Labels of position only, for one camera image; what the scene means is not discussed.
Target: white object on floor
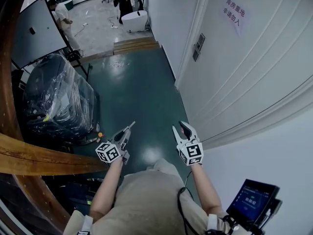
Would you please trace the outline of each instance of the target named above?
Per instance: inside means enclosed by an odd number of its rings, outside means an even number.
[[[124,29],[128,32],[145,30],[148,14],[144,10],[132,12],[122,17]]]

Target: white door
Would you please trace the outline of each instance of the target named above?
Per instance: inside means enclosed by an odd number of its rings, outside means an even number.
[[[208,140],[266,110],[313,75],[313,0],[231,0],[246,8],[241,36],[209,0],[201,55],[179,91],[191,125]]]

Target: sign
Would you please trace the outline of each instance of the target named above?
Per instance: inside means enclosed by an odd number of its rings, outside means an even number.
[[[240,36],[247,22],[247,10],[233,0],[224,0],[220,8],[221,15],[231,24]]]

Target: monitor screen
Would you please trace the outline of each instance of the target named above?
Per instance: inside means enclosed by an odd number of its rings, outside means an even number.
[[[270,198],[269,192],[243,186],[233,202],[233,207],[250,220],[255,220],[267,204],[268,198]]]

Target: plastic wrap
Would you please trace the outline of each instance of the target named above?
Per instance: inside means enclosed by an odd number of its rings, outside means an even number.
[[[63,56],[51,54],[32,71],[23,95],[23,119],[32,132],[79,139],[96,126],[98,95]]]

